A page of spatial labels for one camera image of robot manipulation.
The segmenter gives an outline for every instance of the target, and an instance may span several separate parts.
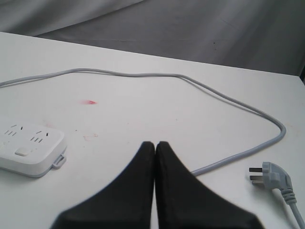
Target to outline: plug prong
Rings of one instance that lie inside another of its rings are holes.
[[[249,172],[262,173],[263,168],[249,168]]]
[[[250,180],[263,181],[263,176],[250,176]]]

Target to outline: power cord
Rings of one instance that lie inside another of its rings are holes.
[[[225,159],[222,159],[220,161],[217,161],[211,165],[199,168],[194,170],[192,173],[195,176],[210,172],[214,169],[217,169],[219,167],[222,167],[224,165],[227,165],[229,163],[232,163],[234,161],[240,160],[242,158],[251,156],[257,152],[259,152],[262,149],[265,149],[277,142],[279,142],[280,140],[283,139],[283,137],[286,134],[286,128],[285,126],[278,121],[277,119],[273,118],[272,116],[266,114],[265,112],[250,106],[248,104],[245,104],[241,101],[238,101],[236,99],[233,99],[225,94],[222,94],[221,92],[197,81],[192,79],[189,76],[186,75],[182,75],[182,74],[171,74],[171,73],[138,73],[138,74],[132,74],[132,73],[119,73],[119,72],[113,72],[113,71],[108,71],[108,70],[101,70],[101,69],[92,69],[92,68],[75,68],[75,69],[69,69],[69,70],[65,70],[62,72],[57,72],[57,73],[50,73],[50,74],[44,74],[44,75],[36,75],[36,76],[29,76],[29,77],[24,77],[24,78],[19,78],[19,79],[15,79],[15,80],[9,80],[9,81],[5,81],[5,82],[1,82],[0,83],[0,87],[1,86],[5,86],[5,85],[10,85],[10,84],[15,84],[15,83],[20,83],[23,81],[32,81],[32,80],[39,80],[39,79],[48,79],[48,78],[52,78],[55,76],[59,76],[59,75],[64,75],[64,74],[69,74],[69,73],[78,73],[78,72],[94,72],[94,73],[102,73],[102,74],[107,74],[107,75],[114,75],[114,76],[123,76],[123,77],[175,77],[175,78],[180,78],[180,79],[185,79],[187,81],[190,81],[196,85],[199,85],[207,90],[209,90],[210,92],[213,92],[214,94],[218,95],[219,97],[226,99],[232,103],[235,103],[237,105],[243,106],[251,111],[254,111],[255,113],[257,113],[258,115],[260,115],[261,117],[269,120],[270,122],[274,123],[275,125],[277,125],[280,128],[280,134],[266,142],[263,142],[261,144],[259,144],[258,146],[255,146],[251,149],[248,149],[246,151],[243,151],[241,153],[235,154],[233,156],[229,156]]]
[[[250,176],[253,184],[263,184],[266,189],[279,189],[281,194],[295,216],[300,229],[305,229],[304,220],[297,209],[296,199],[290,176],[280,166],[271,163],[263,162],[262,168],[249,168],[249,172],[259,172],[262,176]]]

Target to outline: black object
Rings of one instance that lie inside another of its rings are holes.
[[[158,144],[155,166],[160,229],[263,229],[255,215],[198,181],[167,142]]]
[[[106,188],[61,213],[53,229],[149,229],[153,199],[154,145],[143,142]]]

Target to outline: white power strip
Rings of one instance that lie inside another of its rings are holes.
[[[41,125],[0,117],[0,168],[41,177],[66,161],[64,133]]]

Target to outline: white table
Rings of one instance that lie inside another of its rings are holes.
[[[267,229],[298,228],[279,192],[271,195],[247,179],[248,168],[261,167],[263,161],[282,166],[292,178],[299,210],[305,216],[305,88],[297,76],[0,33],[1,82],[78,67],[186,74],[282,121],[287,135],[281,142],[198,179],[256,214]],[[97,104],[83,104],[85,100]],[[68,141],[67,162],[42,178],[0,170],[3,229],[49,228],[61,211],[108,185],[142,141],[168,141],[194,170],[279,132],[272,123],[175,78],[73,73],[0,88],[0,104],[1,116],[58,128]],[[156,228],[154,203],[152,229]]]

